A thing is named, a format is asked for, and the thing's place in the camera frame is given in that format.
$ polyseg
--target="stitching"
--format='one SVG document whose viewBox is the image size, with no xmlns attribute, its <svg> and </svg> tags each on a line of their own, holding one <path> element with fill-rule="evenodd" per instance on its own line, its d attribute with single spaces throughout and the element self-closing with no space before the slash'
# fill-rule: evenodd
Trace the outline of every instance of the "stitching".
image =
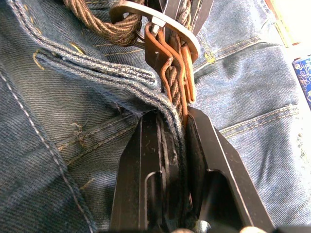
<svg viewBox="0 0 311 233">
<path fill-rule="evenodd" d="M 50 146 L 49 146 L 48 143 L 44 140 L 44 138 L 42 137 L 42 135 L 41 135 L 41 133 L 39 132 L 39 130 L 36 128 L 34 122 L 33 122 L 33 121 L 31 120 L 31 118 L 30 118 L 30 115 L 28 114 L 28 112 L 26 111 L 26 109 L 24 108 L 24 106 L 22 105 L 22 103 L 19 101 L 19 99 L 18 99 L 18 97 L 16 96 L 16 94 L 13 92 L 13 90 L 12 90 L 11 86 L 9 85 L 8 81 L 7 81 L 2 75 L 1 75 L 1 78 L 5 81 L 7 87 L 9 88 L 9 90 L 10 90 L 10 92 L 11 92 L 11 94 L 13 95 L 13 97 L 15 98 L 15 100 L 17 101 L 17 103 L 19 104 L 20 108 L 23 110 L 24 114 L 27 116 L 28 121 L 30 122 L 32 128 L 35 130 L 35 133 L 39 136 L 39 138 L 40 138 L 40 140 L 42 141 L 42 143 L 45 145 L 45 147 L 48 149 L 48 151 L 49 151 L 50 154 L 52 155 L 54 162 L 57 164 L 57 166 L 58 166 L 58 168 L 59 168 L 59 170 L 60 170 L 60 172 L 61 172 L 61 175 L 62 175 L 62 177 L 63 177 L 64 182 L 65 182 L 66 185 L 68 186 L 68 188 L 69 188 L 69 190 L 70 190 L 70 192 L 71 192 L 71 194 L 72 194 L 72 196 L 73 196 L 74 202 L 76 203 L 78 209 L 80 210 L 80 212 L 81 212 L 82 215 L 84 216 L 84 218 L 85 218 L 85 220 L 86 220 L 86 222 L 87 222 L 87 224 L 88 224 L 88 227 L 89 227 L 90 232 L 93 233 L 93 230 L 92 230 L 92 227 L 91 227 L 91 223 L 90 223 L 88 217 L 85 215 L 84 210 L 83 210 L 82 207 L 80 206 L 79 201 L 78 201 L 78 199 L 77 199 L 77 197 L 76 197 L 76 195 L 75 195 L 75 193 L 74 193 L 74 191 L 73 191 L 73 188 L 71 187 L 69 181 L 67 180 L 67 178 L 66 178 L 66 176 L 65 176 L 65 174 L 64 174 L 64 170 L 63 170 L 63 168 L 61 167 L 59 161 L 57 160 L 57 157 L 56 157 L 55 154 L 52 152 Z"/>
<path fill-rule="evenodd" d="M 244 49 L 245 47 L 247 47 L 248 45 L 253 44 L 253 43 L 257 42 L 257 41 L 251 41 L 251 42 L 249 42 L 249 43 L 247 43 L 247 44 L 245 44 L 245 45 L 243 45 L 243 46 L 241 46 L 241 47 L 239 47 L 239 48 L 237 48 L 237 49 L 235 49 L 235 50 L 229 51 L 229 52 L 225 53 L 224 55 L 220 56 L 219 59 L 225 57 L 226 55 L 228 55 L 228 54 L 230 54 L 230 53 L 234 53 L 234 52 L 236 52 L 236 51 L 238 51 L 238 50 L 242 50 L 242 49 Z"/>
<path fill-rule="evenodd" d="M 65 53 L 65 56 L 67 56 L 67 55 L 77 56 L 77 54 L 74 51 L 68 50 L 68 49 L 63 49 L 62 47 L 59 47 L 59 45 L 57 43 L 51 42 L 51 41 L 47 40 L 45 37 L 40 37 L 40 36 L 36 35 L 35 32 L 32 30 L 32 28 L 29 26 L 29 23 L 27 22 L 26 18 L 23 15 L 24 14 L 23 13 L 24 8 L 21 5 L 17 4 L 16 1 L 13 1 L 13 2 L 15 4 L 13 7 L 15 8 L 17 13 L 21 17 L 23 26 L 25 27 L 25 29 L 28 30 L 28 33 L 31 36 L 33 36 L 36 40 L 39 41 L 39 43 L 43 43 L 45 45 L 51 46 L 51 47 L 53 47 L 53 49 L 56 49 L 56 50 L 60 50 L 61 52 Z M 40 35 L 42 34 L 41 31 L 38 28 L 36 28 L 35 26 L 34 26 L 34 28 L 38 31 L 38 33 Z M 100 66 L 102 66 L 103 63 L 104 63 L 105 66 L 107 66 L 109 68 L 117 69 L 118 72 L 121 72 L 122 75 L 125 75 L 124 72 L 123 72 L 124 69 L 120 65 L 111 64 L 111 63 L 107 63 L 107 62 L 103 62 L 103 61 L 99 62 L 99 61 L 97 61 L 97 59 L 92 59 L 92 57 L 89 57 L 89 56 L 83 57 L 83 59 L 85 59 L 86 61 L 90 61 L 90 62 L 94 63 L 95 65 L 100 65 Z M 127 71 L 127 73 L 134 74 L 134 75 L 136 75 L 138 77 L 147 75 L 148 77 L 151 76 L 151 79 L 153 78 L 153 74 L 151 72 L 145 71 L 145 70 L 142 70 L 142 69 L 139 69 L 139 68 L 135 68 L 135 67 L 131 67 Z"/>
<path fill-rule="evenodd" d="M 85 54 L 75 43 L 70 42 L 70 45 L 73 46 L 79 53 Z"/>
<path fill-rule="evenodd" d="M 71 159 L 71 160 L 67 163 L 67 166 L 71 165 L 72 163 L 74 163 L 76 160 L 80 159 L 80 158 L 83 157 L 84 155 L 86 155 L 86 154 L 88 154 L 88 153 L 90 153 L 90 152 L 96 150 L 98 147 L 102 146 L 103 144 L 105 144 L 105 143 L 111 141 L 112 139 L 115 139 L 115 138 L 119 137 L 120 135 L 124 134 L 125 132 L 127 132 L 127 131 L 129 131 L 129 130 L 131 130 L 131 129 L 133 129 L 133 128 L 136 128 L 136 125 L 131 126 L 131 127 L 127 128 L 127 129 L 125 129 L 125 130 L 119 132 L 119 133 L 116 133 L 116 134 L 113 135 L 112 137 L 109 137 L 109 138 L 105 139 L 104 141 L 102 141 L 102 142 L 96 144 L 96 145 L 93 146 L 92 148 L 87 149 L 85 152 L 83 152 L 83 153 L 81 153 L 80 155 L 78 155 L 77 157 Z"/>
<path fill-rule="evenodd" d="M 120 115 L 121 115 L 121 117 L 122 117 L 122 110 L 121 110 L 121 107 L 120 107 L 117 103 L 115 103 L 115 105 L 116 105 L 116 107 L 117 107 L 117 109 L 118 109 L 118 111 L 119 111 L 119 113 L 120 113 Z"/>
<path fill-rule="evenodd" d="M 119 54 L 129 54 L 129 53 L 133 53 L 133 52 L 139 52 L 139 51 L 142 51 L 142 50 L 143 50 L 143 49 L 134 50 L 134 51 L 130 51 L 130 52 L 109 53 L 109 54 L 104 54 L 104 56 L 112 56 L 112 55 L 119 55 Z"/>
<path fill-rule="evenodd" d="M 85 188 L 87 188 L 89 186 L 90 183 L 92 183 L 93 181 L 95 181 L 95 178 L 90 179 L 85 185 L 83 185 L 81 188 L 79 188 L 80 190 L 84 190 Z"/>
<path fill-rule="evenodd" d="M 73 134 L 77 135 L 77 137 L 78 137 L 78 139 L 79 139 L 79 143 L 80 143 L 80 145 L 81 145 L 83 148 L 85 148 L 86 146 L 85 146 L 85 144 L 84 144 L 84 142 L 83 142 L 83 139 L 80 138 L 79 135 L 82 134 L 83 127 L 86 126 L 86 124 L 87 124 L 87 121 L 86 121 L 86 123 L 85 123 L 84 125 L 79 125 L 79 124 L 77 124 L 77 123 L 75 123 L 75 122 L 71 124 L 71 125 L 77 127 L 78 131 L 73 132 Z"/>
<path fill-rule="evenodd" d="M 249 46 L 250 44 L 256 43 L 257 41 L 259 41 L 259 40 L 251 41 L 251 42 L 249 42 L 249 43 L 247 43 L 247 44 L 245 44 L 245 45 L 243 45 L 243 46 L 241 46 L 241 47 L 239 47 L 239 48 L 237 48 L 237 49 L 235 49 L 235 50 L 229 51 L 229 52 L 223 54 L 222 56 L 218 57 L 217 60 L 226 57 L 226 55 L 228 55 L 228 54 L 230 54 L 230 53 L 234 53 L 234 52 L 236 52 L 236 51 L 242 50 L 242 49 L 244 49 L 245 47 Z M 200 65 L 198 65 L 197 67 L 193 68 L 193 70 L 194 70 L 194 72 L 196 72 L 196 71 L 195 71 L 196 69 L 199 69 L 199 68 L 201 68 L 201 67 L 203 67 L 203 66 L 205 66 L 205 65 L 208 65 L 208 64 L 211 64 L 211 63 L 206 62 L 206 63 L 200 64 Z"/>
<path fill-rule="evenodd" d="M 205 49 L 204 57 L 208 63 L 214 63 L 216 61 L 215 56 L 209 46 L 207 45 L 205 40 L 201 40 L 200 37 L 198 37 L 200 40 L 201 44 L 203 45 Z"/>
<path fill-rule="evenodd" d="M 290 110 L 290 109 L 292 109 L 292 108 L 296 108 L 296 107 L 292 107 L 292 106 L 291 106 L 291 107 L 287 107 L 287 108 L 285 108 L 285 109 L 280 109 L 280 110 L 278 110 L 278 111 L 276 111 L 276 112 L 274 112 L 274 113 L 271 113 L 271 114 L 269 114 L 269 115 L 267 115 L 267 116 L 262 116 L 262 117 L 260 117 L 260 118 L 253 119 L 253 120 L 251 120 L 251 121 L 247 121 L 247 122 L 244 122 L 244 123 L 237 124 L 237 125 L 236 125 L 235 127 L 233 127 L 233 128 L 227 129 L 227 130 L 225 130 L 225 131 L 221 131 L 221 133 L 225 133 L 225 132 L 231 131 L 231 130 L 236 129 L 236 128 L 240 127 L 240 126 L 243 126 L 243 125 L 246 125 L 246 124 L 248 124 L 248 123 L 255 122 L 255 121 L 258 121 L 258 120 L 267 118 L 267 117 L 272 116 L 272 115 L 275 115 L 275 114 L 277 114 L 277 113 L 285 112 L 285 111 Z"/>
<path fill-rule="evenodd" d="M 28 6 L 27 6 L 26 4 L 24 4 L 24 7 L 25 7 L 25 10 L 30 14 L 29 9 L 28 9 Z M 39 33 L 39 34 L 42 34 L 42 32 L 40 31 L 40 29 L 37 28 L 37 27 L 35 26 L 34 18 L 33 18 L 32 16 L 29 16 L 29 18 L 30 18 L 31 23 L 32 23 L 33 26 L 35 27 L 35 29 L 38 31 L 38 33 Z"/>
<path fill-rule="evenodd" d="M 254 37 L 249 38 L 249 39 L 247 39 L 247 40 L 240 41 L 239 43 L 236 43 L 236 44 L 234 44 L 234 45 L 231 45 L 231 46 L 229 46 L 229 47 L 227 47 L 227 48 L 218 50 L 217 52 L 221 52 L 221 51 L 227 50 L 227 49 L 229 49 L 229 48 L 232 48 L 232 47 L 235 47 L 235 46 L 237 46 L 237 45 L 239 45 L 239 44 L 242 44 L 243 42 L 246 42 L 246 41 L 249 41 L 249 40 L 253 40 L 253 39 L 260 39 L 260 37 L 259 37 L 259 36 L 254 36 Z"/>
<path fill-rule="evenodd" d="M 67 143 L 65 143 L 65 144 L 63 144 L 63 145 L 61 145 L 61 146 L 59 146 L 57 149 L 58 149 L 59 151 L 62 151 L 64 148 L 70 146 L 71 144 L 73 144 L 73 143 L 75 143 L 75 142 L 78 142 L 78 141 L 80 141 L 80 140 L 83 140 L 83 139 L 85 139 L 85 138 L 87 138 L 87 137 L 90 137 L 91 135 L 93 135 L 93 134 L 99 132 L 100 130 L 103 130 L 103 129 L 105 129 L 105 128 L 107 128 L 107 127 L 113 125 L 113 124 L 116 124 L 116 123 L 118 123 L 118 122 L 120 122 L 120 121 L 122 121 L 122 120 L 125 120 L 125 119 L 127 119 L 127 118 L 129 118 L 129 117 L 131 117 L 131 116 L 133 116 L 133 114 L 128 115 L 128 116 L 126 116 L 126 117 L 124 117 L 124 118 L 122 118 L 122 119 L 119 119 L 119 120 L 115 121 L 115 122 L 111 122 L 110 124 L 105 125 L 105 126 L 103 126 L 102 128 L 98 128 L 98 129 L 96 129 L 96 130 L 94 130 L 94 131 L 92 131 L 92 132 L 89 132 L 89 133 L 87 133 L 87 134 L 83 135 L 82 137 L 79 137 L 79 138 L 77 138 L 77 139 L 75 139 L 75 140 L 72 140 L 72 141 L 70 141 L 70 142 L 67 142 Z"/>
<path fill-rule="evenodd" d="M 44 70 L 44 67 L 42 65 L 39 64 L 39 62 L 36 59 L 36 56 L 38 55 L 39 49 L 37 49 L 34 53 L 33 53 L 33 60 L 36 63 L 36 65 L 41 69 Z"/>
<path fill-rule="evenodd" d="M 94 45 L 94 47 L 100 47 L 100 46 L 112 46 L 114 44 L 101 44 L 101 45 Z"/>
<path fill-rule="evenodd" d="M 242 132 L 247 131 L 247 130 L 251 130 L 251 129 L 256 128 L 256 127 L 259 127 L 259 126 L 261 126 L 261 125 L 270 123 L 271 121 L 278 120 L 278 119 L 281 119 L 281 118 L 284 118 L 284 117 L 294 116 L 294 115 L 297 115 L 297 114 L 298 114 L 298 113 L 292 113 L 292 114 L 288 114 L 288 115 L 284 115 L 284 116 L 279 116 L 279 117 L 277 117 L 277 118 L 275 118 L 275 119 L 268 120 L 268 121 L 266 121 L 266 122 L 264 122 L 264 123 L 261 123 L 261 124 L 259 124 L 259 125 L 255 125 L 255 126 L 253 126 L 253 127 L 247 128 L 247 129 L 245 129 L 245 130 L 237 131 L 236 133 L 233 133 L 233 134 L 230 134 L 230 135 L 226 136 L 226 138 L 232 137 L 232 136 L 234 136 L 234 135 L 236 135 L 236 134 L 242 133 Z"/>
</svg>

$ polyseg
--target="denim fabric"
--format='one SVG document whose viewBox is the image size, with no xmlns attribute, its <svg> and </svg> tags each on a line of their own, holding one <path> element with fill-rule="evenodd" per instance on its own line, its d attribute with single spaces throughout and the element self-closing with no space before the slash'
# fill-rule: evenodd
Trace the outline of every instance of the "denim fabric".
<svg viewBox="0 0 311 233">
<path fill-rule="evenodd" d="M 88 4 L 108 21 L 112 2 Z M 163 113 L 184 162 L 176 110 L 143 50 L 111 45 L 61 0 L 1 1 L 0 22 L 1 229 L 107 230 L 140 115 Z M 311 224 L 310 111 L 273 23 L 263 0 L 214 1 L 193 106 L 238 150 L 272 221 Z"/>
</svg>

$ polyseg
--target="yellow stitching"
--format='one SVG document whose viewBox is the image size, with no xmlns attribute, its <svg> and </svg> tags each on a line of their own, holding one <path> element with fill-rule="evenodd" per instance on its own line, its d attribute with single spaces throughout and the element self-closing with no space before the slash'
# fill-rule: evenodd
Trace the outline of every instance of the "yellow stitching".
<svg viewBox="0 0 311 233">
<path fill-rule="evenodd" d="M 234 52 L 236 52 L 236 51 L 238 51 L 238 50 L 244 49 L 245 47 L 247 47 L 247 46 L 249 46 L 250 44 L 253 44 L 253 43 L 257 42 L 257 41 L 258 41 L 258 40 L 256 40 L 256 41 L 251 41 L 251 42 L 249 42 L 249 43 L 247 43 L 247 44 L 245 44 L 245 45 L 243 45 L 243 46 L 237 48 L 236 50 L 229 51 L 229 52 L 225 53 L 224 55 L 222 55 L 221 57 L 219 57 L 219 59 L 225 57 L 226 55 L 228 55 L 228 54 L 230 54 L 230 53 L 234 53 Z"/>
<path fill-rule="evenodd" d="M 230 53 L 234 53 L 234 52 L 236 52 L 236 51 L 238 51 L 238 50 L 242 50 L 242 49 L 244 49 L 245 47 L 247 47 L 247 46 L 249 46 L 250 44 L 255 43 L 255 42 L 257 42 L 257 41 L 258 41 L 258 40 L 256 40 L 256 41 L 251 41 L 251 42 L 249 42 L 249 43 L 247 43 L 247 44 L 245 44 L 245 45 L 243 45 L 243 46 L 237 48 L 236 50 L 229 51 L 229 52 L 223 54 L 222 56 L 218 57 L 217 60 L 224 58 L 226 55 L 228 55 L 228 54 L 230 54 Z M 208 65 L 208 64 L 209 64 L 208 62 L 203 63 L 203 64 L 200 64 L 200 65 L 198 65 L 197 67 L 193 68 L 193 70 L 194 70 L 194 72 L 195 72 L 196 69 L 199 69 L 199 68 L 201 68 L 201 67 L 203 67 L 203 66 L 206 66 L 206 65 Z"/>
<path fill-rule="evenodd" d="M 117 52 L 117 53 L 110 53 L 110 54 L 104 54 L 104 56 L 112 56 L 112 55 L 120 55 L 120 54 L 129 54 L 129 53 L 133 53 L 133 52 L 139 52 L 142 51 L 143 49 L 140 50 L 134 50 L 134 51 L 130 51 L 130 52 Z"/>
<path fill-rule="evenodd" d="M 70 42 L 70 45 L 73 46 L 79 53 L 84 54 L 84 52 L 73 42 Z"/>
<path fill-rule="evenodd" d="M 44 67 L 42 65 L 39 64 L 39 62 L 37 61 L 37 59 L 35 58 L 38 54 L 39 50 L 36 50 L 34 53 L 33 53 L 33 59 L 34 59 L 34 62 L 36 63 L 36 65 L 41 69 L 41 70 L 44 70 Z"/>
<path fill-rule="evenodd" d="M 124 118 L 122 118 L 122 119 L 116 120 L 116 121 L 114 121 L 114 122 L 111 122 L 110 124 L 105 125 L 105 126 L 102 127 L 102 128 L 98 128 L 98 129 L 96 129 L 96 130 L 94 130 L 94 131 L 91 131 L 91 132 L 85 134 L 85 135 L 82 136 L 81 138 L 77 138 L 77 139 L 75 139 L 75 140 L 73 140 L 73 141 L 70 141 L 70 142 L 68 142 L 68 143 L 65 143 L 65 144 L 61 145 L 61 146 L 58 147 L 57 149 L 58 149 L 59 151 L 61 151 L 61 150 L 63 150 L 64 148 L 70 146 L 71 144 L 78 142 L 79 140 L 83 140 L 83 139 L 85 139 L 85 138 L 87 138 L 87 137 L 90 137 L 91 135 L 93 135 L 93 134 L 95 134 L 95 133 L 97 133 L 97 132 L 99 132 L 99 131 L 101 131 L 101 130 L 104 130 L 105 128 L 107 128 L 107 127 L 109 127 L 109 126 L 114 125 L 114 124 L 116 124 L 116 123 L 118 123 L 118 122 L 120 122 L 120 121 L 123 121 L 123 120 L 125 120 L 125 119 L 128 119 L 129 117 L 132 117 L 132 116 L 133 116 L 133 114 L 128 115 L 128 116 L 126 116 L 126 117 L 124 117 Z"/>
<path fill-rule="evenodd" d="M 205 40 L 201 40 L 199 37 L 198 39 L 200 40 L 201 44 L 203 45 L 205 49 L 205 54 L 204 57 L 208 63 L 214 63 L 216 61 L 214 54 L 212 53 L 211 49 L 208 47 L 207 43 Z"/>
<path fill-rule="evenodd" d="M 99 47 L 99 46 L 112 46 L 114 44 L 102 44 L 102 45 L 94 45 L 94 47 Z"/>
<path fill-rule="evenodd" d="M 207 53 L 204 54 L 205 59 L 207 60 L 207 63 L 214 63 L 216 61 L 214 56 L 208 55 Z"/>
<path fill-rule="evenodd" d="M 113 135 L 112 137 L 109 137 L 109 138 L 105 139 L 104 141 L 102 141 L 102 142 L 96 144 L 96 145 L 93 146 L 92 148 L 87 149 L 86 151 L 84 151 L 83 153 L 81 153 L 80 155 L 78 155 L 77 157 L 71 159 L 71 160 L 67 163 L 67 166 L 69 166 L 70 164 L 74 163 L 76 160 L 80 159 L 80 158 L 83 157 L 84 155 L 86 155 L 86 154 L 88 154 L 88 153 L 90 153 L 90 152 L 96 150 L 98 147 L 102 146 L 103 144 L 105 144 L 105 143 L 107 143 L 107 142 L 109 142 L 109 141 L 115 139 L 116 137 L 119 137 L 120 135 L 124 134 L 125 132 L 127 132 L 127 131 L 129 131 L 129 130 L 131 130 L 131 129 L 133 129 L 133 128 L 136 128 L 136 125 L 134 125 L 134 126 L 132 126 L 132 127 L 129 127 L 129 128 L 127 128 L 127 129 L 125 129 L 125 130 L 119 132 L 119 133 L 116 133 L 116 134 Z"/>
<path fill-rule="evenodd" d="M 254 37 L 249 38 L 249 39 L 247 39 L 247 40 L 240 41 L 239 43 L 236 43 L 236 44 L 234 44 L 234 45 L 231 45 L 231 46 L 229 46 L 229 47 L 227 47 L 227 48 L 218 50 L 217 52 L 221 52 L 221 51 L 227 50 L 227 49 L 229 49 L 229 48 L 232 48 L 232 47 L 234 47 L 234 46 L 237 46 L 237 45 L 239 45 L 239 44 L 242 44 L 243 42 L 246 42 L 246 41 L 249 41 L 249 40 L 253 40 L 253 39 L 260 39 L 260 38 L 259 38 L 259 36 L 254 36 Z"/>
<path fill-rule="evenodd" d="M 25 10 L 29 13 L 29 9 L 28 6 L 26 4 L 24 4 Z M 38 31 L 39 34 L 42 34 L 42 32 L 39 30 L 39 28 L 37 28 L 35 26 L 35 21 L 34 18 L 32 16 L 29 16 L 31 23 L 34 25 L 35 29 Z"/>
<path fill-rule="evenodd" d="M 93 181 L 95 181 L 95 178 L 90 179 L 85 185 L 83 185 L 81 188 L 79 188 L 80 190 L 84 190 L 85 188 L 87 188 L 89 186 L 90 183 L 92 183 Z"/>
<path fill-rule="evenodd" d="M 225 132 L 231 131 L 231 130 L 236 129 L 236 128 L 240 127 L 240 126 L 243 126 L 243 125 L 246 125 L 246 124 L 248 124 L 248 123 L 255 122 L 255 121 L 258 121 L 258 120 L 267 118 L 267 117 L 272 116 L 272 115 L 277 114 L 277 113 L 285 112 L 285 111 L 287 111 L 287 110 L 290 110 L 291 108 L 294 108 L 294 107 L 293 107 L 293 106 L 290 106 L 290 107 L 287 107 L 287 108 L 285 108 L 285 109 L 281 109 L 281 110 L 279 110 L 279 111 L 276 111 L 276 112 L 274 112 L 274 113 L 271 113 L 271 114 L 269 114 L 269 115 L 267 115 L 267 116 L 262 116 L 262 117 L 260 117 L 260 118 L 256 118 L 256 119 L 251 120 L 251 121 L 247 121 L 247 122 L 244 122 L 244 123 L 240 123 L 240 124 L 236 125 L 236 126 L 233 127 L 233 128 L 227 129 L 227 130 L 225 130 L 225 131 L 221 131 L 221 133 L 225 133 Z"/>
<path fill-rule="evenodd" d="M 226 136 L 226 138 L 232 137 L 232 136 L 234 136 L 234 135 L 236 135 L 236 134 L 242 133 L 242 132 L 247 131 L 247 130 L 251 130 L 251 129 L 256 128 L 256 127 L 259 127 L 259 126 L 261 126 L 261 125 L 270 123 L 271 121 L 278 120 L 278 119 L 281 119 L 281 118 L 284 118 L 284 117 L 294 116 L 294 115 L 297 115 L 297 114 L 298 114 L 298 113 L 288 114 L 288 115 L 284 115 L 284 116 L 277 117 L 277 118 L 272 119 L 272 120 L 268 120 L 268 121 L 266 121 L 266 122 L 264 122 L 264 123 L 261 123 L 261 124 L 259 124 L 259 125 L 255 125 L 255 126 L 253 126 L 253 127 L 247 128 L 247 129 L 245 129 L 245 130 L 237 131 L 236 133 L 230 134 L 230 135 Z"/>
<path fill-rule="evenodd" d="M 39 30 L 39 28 L 36 28 L 36 27 L 35 27 L 35 29 L 37 30 L 37 32 L 38 32 L 40 35 L 42 35 L 42 32 Z"/>
</svg>

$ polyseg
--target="metal buckle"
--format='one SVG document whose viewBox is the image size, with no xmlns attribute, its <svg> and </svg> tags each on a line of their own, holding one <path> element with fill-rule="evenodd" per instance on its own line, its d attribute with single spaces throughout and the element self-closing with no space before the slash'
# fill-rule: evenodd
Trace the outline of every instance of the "metal buckle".
<svg viewBox="0 0 311 233">
<path fill-rule="evenodd" d="M 161 28 L 164 26 L 169 27 L 172 31 L 176 32 L 182 39 L 187 42 L 190 49 L 192 62 L 194 62 L 199 57 L 201 48 L 195 35 L 187 30 L 183 25 L 176 22 L 167 15 L 138 3 L 121 0 L 115 3 L 110 9 L 109 14 L 111 22 L 116 23 L 122 21 L 124 13 L 134 13 L 145 16 L 151 18 L 151 22 Z"/>
</svg>

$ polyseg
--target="blue patterned fabric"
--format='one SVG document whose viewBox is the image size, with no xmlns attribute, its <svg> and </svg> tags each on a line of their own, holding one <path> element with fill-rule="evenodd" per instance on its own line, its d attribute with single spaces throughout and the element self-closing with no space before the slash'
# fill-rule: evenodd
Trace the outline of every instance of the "blue patterned fabric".
<svg viewBox="0 0 311 233">
<path fill-rule="evenodd" d="M 311 57 L 300 58 L 294 61 L 293 67 L 311 108 Z"/>
</svg>

